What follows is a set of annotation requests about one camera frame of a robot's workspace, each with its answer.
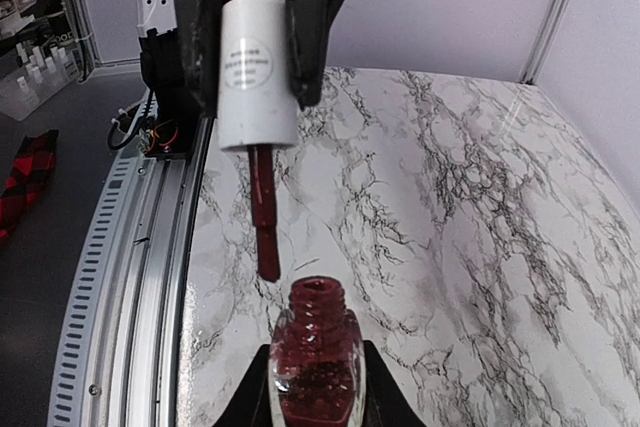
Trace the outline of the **white nail polish cap brush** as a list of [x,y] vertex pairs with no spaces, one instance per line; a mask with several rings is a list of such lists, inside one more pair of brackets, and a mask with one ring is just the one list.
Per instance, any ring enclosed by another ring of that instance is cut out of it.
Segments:
[[232,0],[223,7],[218,144],[248,154],[257,270],[280,278],[273,149],[297,143],[297,101],[288,85],[285,4]]

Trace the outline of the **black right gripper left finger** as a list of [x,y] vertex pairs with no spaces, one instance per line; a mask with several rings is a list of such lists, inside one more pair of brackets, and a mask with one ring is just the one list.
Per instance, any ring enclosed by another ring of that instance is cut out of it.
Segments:
[[268,391],[269,346],[257,350],[238,388],[213,427],[272,427]]

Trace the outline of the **red nail polish bottle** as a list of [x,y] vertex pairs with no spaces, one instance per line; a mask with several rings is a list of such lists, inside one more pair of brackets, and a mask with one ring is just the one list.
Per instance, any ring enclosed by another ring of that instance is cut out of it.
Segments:
[[274,426],[361,426],[366,399],[364,341],[341,283],[296,280],[270,343],[268,388]]

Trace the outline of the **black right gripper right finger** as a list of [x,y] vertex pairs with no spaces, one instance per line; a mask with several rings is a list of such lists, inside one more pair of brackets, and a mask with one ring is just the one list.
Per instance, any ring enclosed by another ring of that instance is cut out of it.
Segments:
[[364,427],[424,427],[375,345],[364,341],[366,400]]

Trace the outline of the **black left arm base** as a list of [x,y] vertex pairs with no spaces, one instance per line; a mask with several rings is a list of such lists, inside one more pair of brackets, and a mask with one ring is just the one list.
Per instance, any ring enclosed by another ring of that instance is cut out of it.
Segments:
[[111,121],[107,145],[119,151],[137,140],[149,158],[189,159],[193,155],[200,106],[187,89],[175,30],[149,30],[139,39],[142,78],[149,89],[138,107]]

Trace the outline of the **red black plaid sleeve forearm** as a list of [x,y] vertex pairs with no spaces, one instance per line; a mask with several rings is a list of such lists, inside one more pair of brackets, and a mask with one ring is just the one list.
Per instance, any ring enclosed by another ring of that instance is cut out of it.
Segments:
[[56,167],[58,137],[59,131],[51,129],[36,137],[23,138],[1,194],[2,244],[48,187]]

